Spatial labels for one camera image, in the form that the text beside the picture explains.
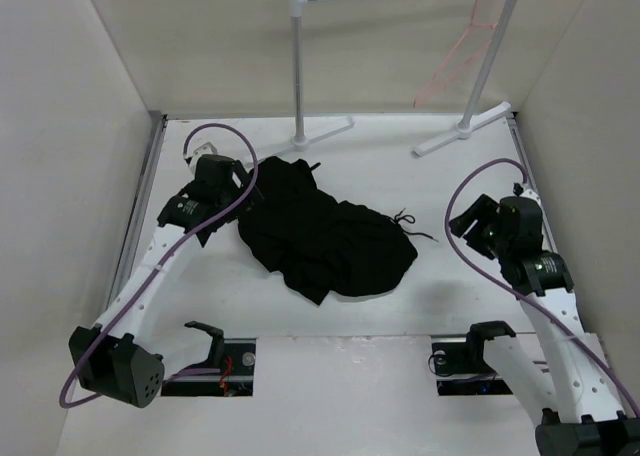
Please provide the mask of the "black trousers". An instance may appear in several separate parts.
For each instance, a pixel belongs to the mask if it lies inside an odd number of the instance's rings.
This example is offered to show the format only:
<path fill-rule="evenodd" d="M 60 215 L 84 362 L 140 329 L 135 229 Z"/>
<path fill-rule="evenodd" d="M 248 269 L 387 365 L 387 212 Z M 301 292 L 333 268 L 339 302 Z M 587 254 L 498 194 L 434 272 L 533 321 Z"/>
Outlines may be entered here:
<path fill-rule="evenodd" d="M 255 174 L 264 200 L 239 217 L 241 240 L 315 305 L 331 292 L 358 298 L 394 290 L 418 257 L 401 225 L 414 217 L 337 201 L 318 188 L 313 170 L 302 159 L 263 160 Z"/>

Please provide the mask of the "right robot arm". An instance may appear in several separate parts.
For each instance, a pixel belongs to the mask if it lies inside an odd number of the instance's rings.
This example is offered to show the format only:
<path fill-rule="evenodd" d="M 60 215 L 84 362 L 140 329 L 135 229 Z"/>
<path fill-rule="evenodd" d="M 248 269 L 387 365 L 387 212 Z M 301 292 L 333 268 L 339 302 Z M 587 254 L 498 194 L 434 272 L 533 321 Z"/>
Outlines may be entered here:
<path fill-rule="evenodd" d="M 495 201 L 487 195 L 445 224 L 448 239 L 465 240 L 498 262 L 499 284 L 530 320 L 547 368 L 526 354 L 503 321 L 477 323 L 464 360 L 493 369 L 527 412 L 541 455 L 636 455 L 639 419 L 625 413 L 614 377 L 588 346 L 577 314 L 573 280 L 562 257 L 543 247 L 543 212 L 530 190 Z"/>

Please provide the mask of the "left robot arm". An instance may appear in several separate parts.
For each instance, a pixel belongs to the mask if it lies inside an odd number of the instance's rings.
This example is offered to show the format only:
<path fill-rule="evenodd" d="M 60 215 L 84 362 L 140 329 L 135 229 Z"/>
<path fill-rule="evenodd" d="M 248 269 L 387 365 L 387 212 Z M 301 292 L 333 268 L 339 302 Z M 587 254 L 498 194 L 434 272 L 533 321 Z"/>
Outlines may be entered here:
<path fill-rule="evenodd" d="M 150 246 L 116 299 L 92 327 L 77 327 L 70 336 L 72 377 L 92 397 L 144 408 L 181 372 L 210 375 L 223 366 L 219 328 L 188 321 L 173 334 L 153 333 L 191 259 L 258 196 L 238 160 L 204 154 L 192 171 L 193 180 L 162 209 Z"/>

